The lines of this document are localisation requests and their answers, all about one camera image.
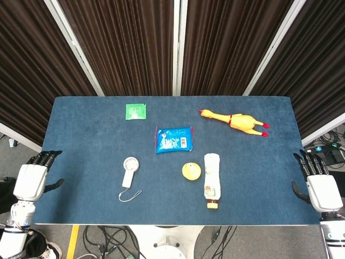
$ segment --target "brown curtain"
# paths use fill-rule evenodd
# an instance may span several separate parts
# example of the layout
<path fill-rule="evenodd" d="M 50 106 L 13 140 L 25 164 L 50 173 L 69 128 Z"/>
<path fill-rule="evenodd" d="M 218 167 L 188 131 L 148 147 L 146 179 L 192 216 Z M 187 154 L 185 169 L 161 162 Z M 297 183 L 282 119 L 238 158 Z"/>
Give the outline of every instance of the brown curtain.
<path fill-rule="evenodd" d="M 93 96 L 43 1 L 0 1 L 0 122 L 41 145 L 58 96 Z"/>
<path fill-rule="evenodd" d="M 105 95 L 172 94 L 172 0 L 60 0 Z"/>
<path fill-rule="evenodd" d="M 292 0 L 188 0 L 182 95 L 241 95 Z"/>
<path fill-rule="evenodd" d="M 305 3 L 252 95 L 289 96 L 301 137 L 345 112 L 345 2 Z"/>

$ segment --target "blue snack bag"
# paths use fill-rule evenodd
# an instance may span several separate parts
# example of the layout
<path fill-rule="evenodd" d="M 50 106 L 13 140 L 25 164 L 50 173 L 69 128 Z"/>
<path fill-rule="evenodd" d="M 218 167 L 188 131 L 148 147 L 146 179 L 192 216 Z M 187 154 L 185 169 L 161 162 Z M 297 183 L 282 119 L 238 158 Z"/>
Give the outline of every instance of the blue snack bag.
<path fill-rule="evenodd" d="M 192 151 L 193 127 L 167 128 L 156 127 L 156 154 L 176 151 Z"/>

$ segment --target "green card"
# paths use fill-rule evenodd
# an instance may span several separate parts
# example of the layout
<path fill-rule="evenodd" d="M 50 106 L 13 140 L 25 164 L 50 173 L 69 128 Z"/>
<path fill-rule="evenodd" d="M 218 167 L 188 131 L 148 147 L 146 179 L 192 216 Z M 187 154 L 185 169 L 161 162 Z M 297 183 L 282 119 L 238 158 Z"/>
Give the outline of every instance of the green card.
<path fill-rule="evenodd" d="M 146 104 L 126 104 L 126 120 L 146 120 Z"/>

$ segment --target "rubber chicken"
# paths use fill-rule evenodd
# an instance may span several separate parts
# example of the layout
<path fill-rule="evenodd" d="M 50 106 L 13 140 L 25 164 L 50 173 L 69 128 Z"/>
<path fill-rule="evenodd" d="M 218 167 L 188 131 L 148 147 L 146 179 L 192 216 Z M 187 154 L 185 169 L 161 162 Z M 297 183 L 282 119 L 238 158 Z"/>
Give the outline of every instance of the rubber chicken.
<path fill-rule="evenodd" d="M 221 115 L 221 114 L 213 113 L 210 110 L 201 110 L 199 112 L 202 117 L 207 117 L 210 119 L 216 119 L 216 120 L 226 122 L 230 125 L 230 127 L 243 131 L 245 133 L 261 135 L 263 137 L 268 136 L 267 132 L 255 131 L 254 126 L 260 125 L 260 126 L 263 126 L 264 128 L 269 128 L 270 127 L 269 124 L 256 121 L 253 117 L 249 115 L 242 115 L 242 114 Z"/>

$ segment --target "barcode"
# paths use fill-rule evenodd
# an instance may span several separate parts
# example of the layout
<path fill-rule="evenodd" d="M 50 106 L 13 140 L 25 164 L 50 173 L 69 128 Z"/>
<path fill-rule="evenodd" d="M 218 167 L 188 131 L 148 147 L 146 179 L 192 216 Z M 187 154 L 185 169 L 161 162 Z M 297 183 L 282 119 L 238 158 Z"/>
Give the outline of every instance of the barcode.
<path fill-rule="evenodd" d="M 187 147 L 187 138 L 185 138 L 185 137 L 181 138 L 181 147 L 182 148 Z"/>

